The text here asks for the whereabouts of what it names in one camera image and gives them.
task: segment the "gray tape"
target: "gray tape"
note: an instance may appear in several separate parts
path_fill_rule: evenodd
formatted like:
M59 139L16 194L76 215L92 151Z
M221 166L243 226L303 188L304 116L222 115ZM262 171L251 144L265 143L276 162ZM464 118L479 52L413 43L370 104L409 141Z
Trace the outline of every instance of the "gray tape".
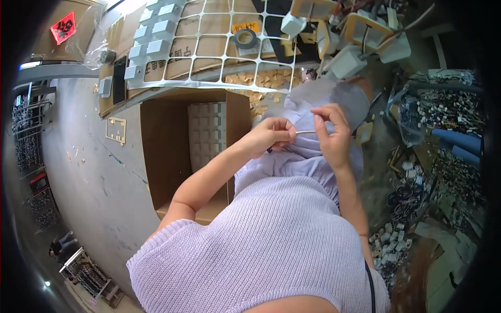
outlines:
M258 43L258 38L256 33L250 29L242 29L235 33L233 36L233 42L240 49L252 49Z

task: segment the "open cardboard box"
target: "open cardboard box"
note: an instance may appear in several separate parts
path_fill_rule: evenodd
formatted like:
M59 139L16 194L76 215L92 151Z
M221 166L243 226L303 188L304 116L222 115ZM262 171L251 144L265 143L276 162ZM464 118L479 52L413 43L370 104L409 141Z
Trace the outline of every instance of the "open cardboard box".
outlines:
M251 130L251 111L246 96L224 89L178 88L141 104L144 163L151 200L160 219L167 213L178 187L192 174L188 105L221 101L226 101L226 147L229 147ZM209 225L231 203L234 191L231 178L197 212L196 221Z

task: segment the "red paper sign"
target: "red paper sign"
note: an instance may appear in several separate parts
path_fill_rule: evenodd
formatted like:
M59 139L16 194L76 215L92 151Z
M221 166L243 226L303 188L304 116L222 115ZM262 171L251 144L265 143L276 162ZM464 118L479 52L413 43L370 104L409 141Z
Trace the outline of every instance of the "red paper sign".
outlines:
M71 11L68 15L52 25L51 32L58 45L76 33L75 11Z

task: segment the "woman's right hand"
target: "woman's right hand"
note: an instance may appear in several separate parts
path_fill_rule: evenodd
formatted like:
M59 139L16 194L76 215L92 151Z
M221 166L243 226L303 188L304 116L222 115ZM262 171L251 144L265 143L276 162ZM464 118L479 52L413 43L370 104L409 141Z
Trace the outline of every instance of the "woman's right hand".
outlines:
M320 142L320 150L334 170L349 168L351 131L343 109L337 103L329 103L310 110L314 116L315 131ZM334 124L334 134L327 132L326 121Z

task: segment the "hair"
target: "hair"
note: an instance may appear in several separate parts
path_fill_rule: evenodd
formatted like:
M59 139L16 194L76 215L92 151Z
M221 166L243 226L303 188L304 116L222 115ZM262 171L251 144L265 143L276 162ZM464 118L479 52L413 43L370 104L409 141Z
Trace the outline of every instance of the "hair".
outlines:
M426 287L428 270L435 256L433 254L436 241L423 238L418 243L408 263L407 270L399 269L396 284L391 292L390 313L426 313Z

